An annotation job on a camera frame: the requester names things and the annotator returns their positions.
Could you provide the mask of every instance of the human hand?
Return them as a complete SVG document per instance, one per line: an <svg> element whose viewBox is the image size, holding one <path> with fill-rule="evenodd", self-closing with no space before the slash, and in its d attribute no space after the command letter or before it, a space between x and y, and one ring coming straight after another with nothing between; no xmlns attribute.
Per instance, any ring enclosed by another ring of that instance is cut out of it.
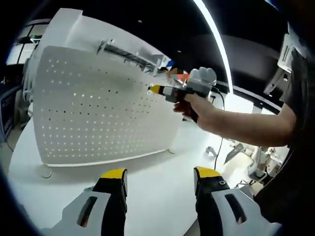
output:
<svg viewBox="0 0 315 236"><path fill-rule="evenodd" d="M197 94L187 94L184 100L175 104L173 111L191 118L191 109L193 109L198 115L198 126L203 130L207 130L216 108L207 99Z"/></svg>

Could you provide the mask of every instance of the white desk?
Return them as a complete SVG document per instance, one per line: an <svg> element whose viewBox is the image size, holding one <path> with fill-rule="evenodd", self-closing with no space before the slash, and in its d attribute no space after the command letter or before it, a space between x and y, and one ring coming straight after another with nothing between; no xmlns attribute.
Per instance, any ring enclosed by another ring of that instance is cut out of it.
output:
<svg viewBox="0 0 315 236"><path fill-rule="evenodd" d="M50 178L37 173L42 165L34 135L33 120L22 132L12 155L8 179L17 200L24 205L31 220L40 229L50 228L60 221L62 210L98 177L115 168L128 169L128 212L126 236L182 236L197 218L193 168L212 168L213 157L204 150L211 145L218 151L221 138L206 133L192 122L182 122L169 152L133 160L98 166L53 168ZM231 150L223 142L218 159L218 171ZM244 178L243 170L228 175L232 187Z"/></svg>

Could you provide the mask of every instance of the black ceiling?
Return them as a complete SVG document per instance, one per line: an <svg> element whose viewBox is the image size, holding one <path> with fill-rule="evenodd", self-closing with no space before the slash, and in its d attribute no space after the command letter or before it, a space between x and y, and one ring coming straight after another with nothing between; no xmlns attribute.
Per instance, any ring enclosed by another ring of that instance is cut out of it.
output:
<svg viewBox="0 0 315 236"><path fill-rule="evenodd" d="M281 105L279 89L272 92L272 98L263 91L278 69L279 52L287 32L283 16L264 0L204 2L222 34L234 85ZM80 3L53 0L35 18L52 18L61 7L81 9L86 16L129 31L186 71L199 66L213 67L218 79L226 82L214 37L192 0L82 0Z"/></svg>

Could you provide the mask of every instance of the led light strip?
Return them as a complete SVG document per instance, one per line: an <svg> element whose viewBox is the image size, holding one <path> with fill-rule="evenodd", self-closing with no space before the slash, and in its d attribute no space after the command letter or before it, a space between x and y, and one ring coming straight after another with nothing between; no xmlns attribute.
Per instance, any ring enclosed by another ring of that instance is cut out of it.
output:
<svg viewBox="0 0 315 236"><path fill-rule="evenodd" d="M221 57L223 59L223 64L225 66L228 87L229 87L230 93L233 94L231 70L230 70L230 66L228 64L227 55L225 52L225 48L224 48L220 33L218 31L218 28L217 28L213 18L211 17L210 12L206 8L205 4L203 3L203 1L202 0L193 0L193 1L197 5L197 7L199 8L199 10L200 10L201 14L203 15L203 17L205 18L205 20L207 21L207 23L208 23L208 25L209 25L209 27L210 27L210 29L211 29L214 37L215 37L215 40L217 42L217 45L218 45L220 53L221 53Z"/></svg>

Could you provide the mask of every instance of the white pegboard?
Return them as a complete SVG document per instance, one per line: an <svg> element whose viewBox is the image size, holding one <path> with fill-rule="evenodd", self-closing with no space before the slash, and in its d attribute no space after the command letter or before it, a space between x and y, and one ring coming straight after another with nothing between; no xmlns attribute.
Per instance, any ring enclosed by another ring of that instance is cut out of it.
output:
<svg viewBox="0 0 315 236"><path fill-rule="evenodd" d="M167 85L110 55L49 46L36 74L34 128L43 163L80 166L168 149L182 116L147 94Z"/></svg>

